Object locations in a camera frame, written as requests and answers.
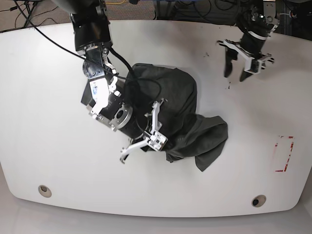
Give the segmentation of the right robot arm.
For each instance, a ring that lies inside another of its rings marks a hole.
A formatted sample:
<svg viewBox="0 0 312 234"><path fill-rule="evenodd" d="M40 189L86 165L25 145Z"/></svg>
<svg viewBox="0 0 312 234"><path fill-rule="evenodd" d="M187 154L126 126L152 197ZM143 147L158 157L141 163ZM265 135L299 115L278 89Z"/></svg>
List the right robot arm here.
<svg viewBox="0 0 312 234"><path fill-rule="evenodd" d="M113 131L130 138L121 150L125 162L136 149L161 151L168 139L159 130L158 114L164 99L142 93L130 64L113 49L110 22L103 0L56 0L70 14L75 50L84 57L83 72L88 78L84 97L90 116Z"/></svg>

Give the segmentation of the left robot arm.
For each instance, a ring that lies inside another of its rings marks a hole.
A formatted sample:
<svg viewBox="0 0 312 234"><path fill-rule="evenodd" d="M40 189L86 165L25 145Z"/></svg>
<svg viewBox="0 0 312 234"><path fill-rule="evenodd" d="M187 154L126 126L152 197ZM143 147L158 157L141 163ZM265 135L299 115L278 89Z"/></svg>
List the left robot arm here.
<svg viewBox="0 0 312 234"><path fill-rule="evenodd" d="M238 56L244 58L244 68L240 81L252 75L259 74L266 68L266 62L274 63L271 54L262 53L262 48L272 33L279 26L276 13L276 1L252 0L246 11L237 15L236 25L243 33L240 41L228 39L219 40L217 43L225 47L224 77L228 78L233 70L233 60Z"/></svg>

